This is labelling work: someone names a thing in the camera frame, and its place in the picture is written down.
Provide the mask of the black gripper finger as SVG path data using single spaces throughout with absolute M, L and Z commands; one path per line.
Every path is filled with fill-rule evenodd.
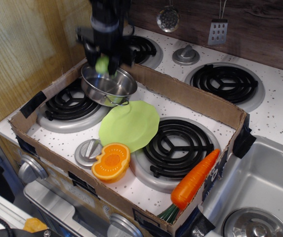
M 100 57 L 100 51 L 89 42 L 85 42 L 83 47 L 88 64 L 91 67 L 95 67 L 97 60 Z
M 121 56 L 119 54 L 112 55 L 109 58 L 108 73 L 114 75 L 121 64 Z

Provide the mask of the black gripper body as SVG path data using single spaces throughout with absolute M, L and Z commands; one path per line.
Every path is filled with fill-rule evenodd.
M 100 32 L 89 27 L 77 27 L 77 42 L 84 45 L 89 42 L 94 45 L 100 55 L 105 54 L 108 57 L 119 54 L 121 56 L 121 64 L 133 65 L 135 52 L 129 48 L 123 39 L 124 24 L 120 23 L 116 29 L 111 32 Z

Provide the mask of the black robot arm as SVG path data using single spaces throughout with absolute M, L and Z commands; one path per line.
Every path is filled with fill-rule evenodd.
M 128 17 L 130 0 L 91 0 L 91 27 L 76 29 L 77 42 L 84 47 L 88 64 L 95 67 L 101 56 L 107 56 L 109 75 L 121 64 L 131 66 L 136 53 L 123 36 L 124 21 Z

